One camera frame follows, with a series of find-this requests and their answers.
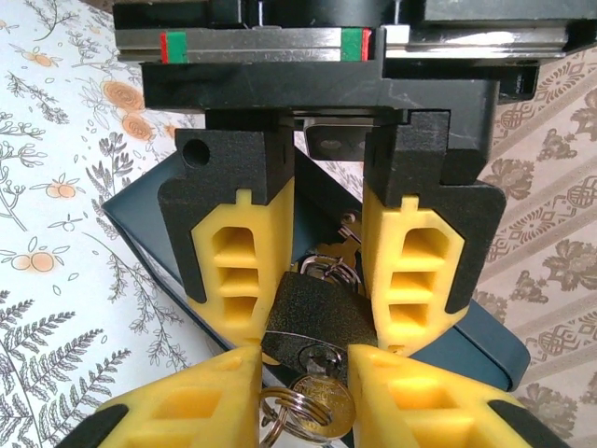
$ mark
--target beige patterned fabric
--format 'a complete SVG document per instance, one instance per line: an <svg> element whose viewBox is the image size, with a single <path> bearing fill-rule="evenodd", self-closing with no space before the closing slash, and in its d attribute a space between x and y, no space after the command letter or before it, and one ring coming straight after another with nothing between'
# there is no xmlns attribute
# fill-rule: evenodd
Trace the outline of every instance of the beige patterned fabric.
<svg viewBox="0 0 597 448"><path fill-rule="evenodd" d="M532 102L501 107L481 178L507 210L476 299L523 340L524 404L597 446L597 49L547 65Z"/></svg>

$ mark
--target yellow rubber pad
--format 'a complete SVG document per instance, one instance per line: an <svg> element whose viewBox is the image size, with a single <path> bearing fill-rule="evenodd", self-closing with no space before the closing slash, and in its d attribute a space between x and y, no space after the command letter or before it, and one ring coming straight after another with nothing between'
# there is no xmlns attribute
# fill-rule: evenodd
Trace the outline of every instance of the yellow rubber pad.
<svg viewBox="0 0 597 448"><path fill-rule="evenodd" d="M348 350L355 448L529 445L487 403L522 407L491 386L368 345Z"/></svg>
<svg viewBox="0 0 597 448"><path fill-rule="evenodd" d="M410 356L450 329L466 311L444 310L464 239L416 196L385 208L364 186L363 272L379 347Z"/></svg>
<svg viewBox="0 0 597 448"><path fill-rule="evenodd" d="M294 179L269 205L251 204L251 191L220 204L192 230L206 303L197 314L237 346L259 345L276 290L292 256Z"/></svg>
<svg viewBox="0 0 597 448"><path fill-rule="evenodd" d="M100 448L257 448L260 347L237 348L111 399L129 412Z"/></svg>

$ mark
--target key ring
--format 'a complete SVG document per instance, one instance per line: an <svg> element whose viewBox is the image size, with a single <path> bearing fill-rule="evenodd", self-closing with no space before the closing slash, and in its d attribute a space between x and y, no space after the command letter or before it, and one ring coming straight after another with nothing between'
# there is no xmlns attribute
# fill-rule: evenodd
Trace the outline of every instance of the key ring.
<svg viewBox="0 0 597 448"><path fill-rule="evenodd" d="M279 413L273 410L268 404L267 399L276 398L275 403L281 407ZM265 414L268 422L273 422L270 432L259 443L259 448L271 448L274 443L285 431L292 436L314 443L325 445L329 440L320 436L315 436L303 429L296 422L288 421L290 416L293 420L297 417L311 420L314 423L326 426L331 423L331 411L327 406L306 397L299 392L284 387L268 387L261 391L259 406Z"/></svg>

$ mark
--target yellow rubber jaw pad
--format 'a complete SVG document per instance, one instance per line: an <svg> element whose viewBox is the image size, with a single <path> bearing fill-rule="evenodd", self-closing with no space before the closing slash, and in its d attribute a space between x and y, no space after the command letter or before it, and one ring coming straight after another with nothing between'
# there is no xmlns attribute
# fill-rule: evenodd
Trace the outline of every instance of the yellow rubber jaw pad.
<svg viewBox="0 0 597 448"><path fill-rule="evenodd" d="M251 204L237 191L191 235L201 267L206 303L189 299L195 312L237 346L259 345L276 290L292 256L294 179L269 205Z"/></svg>
<svg viewBox="0 0 597 448"><path fill-rule="evenodd" d="M129 412L100 446L257 448L261 369L242 347L112 399Z"/></svg>
<svg viewBox="0 0 597 448"><path fill-rule="evenodd" d="M368 345L349 347L356 448L522 448L487 403L521 405L491 386Z"/></svg>
<svg viewBox="0 0 597 448"><path fill-rule="evenodd" d="M419 209L416 196L385 208L367 186L363 201L363 272L379 347L410 356L462 319L446 302L465 245L433 210Z"/></svg>

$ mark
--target mounting hole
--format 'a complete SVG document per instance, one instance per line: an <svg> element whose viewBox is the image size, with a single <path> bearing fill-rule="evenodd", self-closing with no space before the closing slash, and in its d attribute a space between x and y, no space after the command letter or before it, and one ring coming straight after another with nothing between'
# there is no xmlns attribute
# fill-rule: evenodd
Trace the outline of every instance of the mounting hole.
<svg viewBox="0 0 597 448"><path fill-rule="evenodd" d="M202 140L192 139L183 146L183 159L187 165L197 168L205 166L210 158L210 150Z"/></svg>

